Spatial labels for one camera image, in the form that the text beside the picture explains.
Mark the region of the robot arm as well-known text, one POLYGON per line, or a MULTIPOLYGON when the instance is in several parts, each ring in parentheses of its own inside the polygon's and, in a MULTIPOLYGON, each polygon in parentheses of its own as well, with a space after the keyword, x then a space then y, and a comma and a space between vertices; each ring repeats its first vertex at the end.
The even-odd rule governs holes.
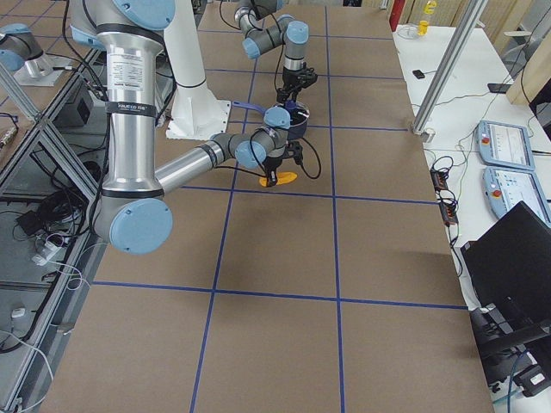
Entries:
POLYGON ((249 59, 281 47, 284 54, 283 85, 276 89, 276 101, 286 108, 293 107, 298 94, 317 82, 318 75, 306 63, 309 27, 293 16, 283 14, 275 24, 261 28, 259 23, 281 9, 282 1, 240 1, 234 13, 238 30, 244 36, 242 46, 249 59))
POLYGON ((229 104, 206 84, 192 6, 188 1, 72 1, 76 42, 107 54, 108 174, 90 210, 93 230, 116 249, 141 255, 169 237, 173 215, 164 195, 234 158, 245 167, 285 145, 291 119, 269 108, 251 135, 229 134, 229 104), (157 167, 156 59, 167 54, 176 83, 171 130, 206 142, 157 167))

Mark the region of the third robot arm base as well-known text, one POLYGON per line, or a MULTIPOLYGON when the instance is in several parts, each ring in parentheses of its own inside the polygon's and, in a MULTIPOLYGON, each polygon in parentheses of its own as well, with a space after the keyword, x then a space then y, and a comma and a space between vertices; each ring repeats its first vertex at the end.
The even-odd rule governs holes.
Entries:
POLYGON ((1 27, 1 63, 22 86, 52 87, 68 58, 48 55, 30 28, 22 23, 1 27))

